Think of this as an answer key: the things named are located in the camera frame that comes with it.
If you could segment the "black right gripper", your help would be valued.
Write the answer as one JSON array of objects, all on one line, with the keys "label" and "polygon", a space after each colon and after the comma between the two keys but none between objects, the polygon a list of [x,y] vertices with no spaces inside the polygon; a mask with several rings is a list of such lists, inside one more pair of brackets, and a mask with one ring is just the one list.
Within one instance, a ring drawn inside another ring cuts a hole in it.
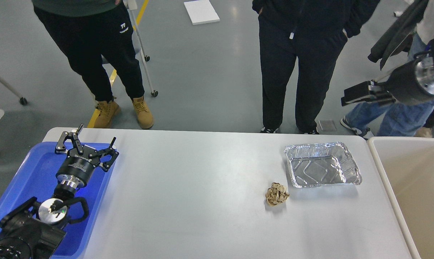
[{"label": "black right gripper", "polygon": [[431,100],[434,100],[434,58],[419,56],[394,69],[385,82],[385,89],[375,81],[345,89],[341,106],[360,102],[383,106],[396,101],[417,105]]}]

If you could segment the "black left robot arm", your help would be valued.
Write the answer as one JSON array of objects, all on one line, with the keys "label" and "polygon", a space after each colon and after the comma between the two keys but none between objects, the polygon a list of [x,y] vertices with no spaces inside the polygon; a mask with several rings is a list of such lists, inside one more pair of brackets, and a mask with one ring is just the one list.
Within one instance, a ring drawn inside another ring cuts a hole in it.
[{"label": "black left robot arm", "polygon": [[0,259],[75,259],[86,248],[119,152],[83,126],[27,154],[0,198]]}]

